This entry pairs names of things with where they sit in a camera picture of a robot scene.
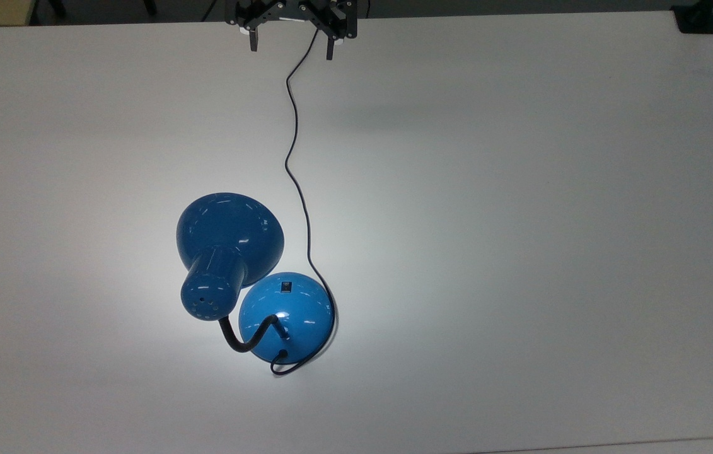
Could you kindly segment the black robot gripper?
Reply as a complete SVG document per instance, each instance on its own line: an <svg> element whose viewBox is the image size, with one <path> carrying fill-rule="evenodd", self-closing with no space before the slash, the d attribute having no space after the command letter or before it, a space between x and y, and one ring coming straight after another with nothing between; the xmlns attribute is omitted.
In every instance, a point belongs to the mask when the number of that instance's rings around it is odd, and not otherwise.
<svg viewBox="0 0 713 454"><path fill-rule="evenodd" d="M316 26L327 36L327 61L333 60L340 38L358 37L357 1L226 1L224 13L224 22L248 30L252 52L258 51L258 27L278 20L301 20Z"/></svg>

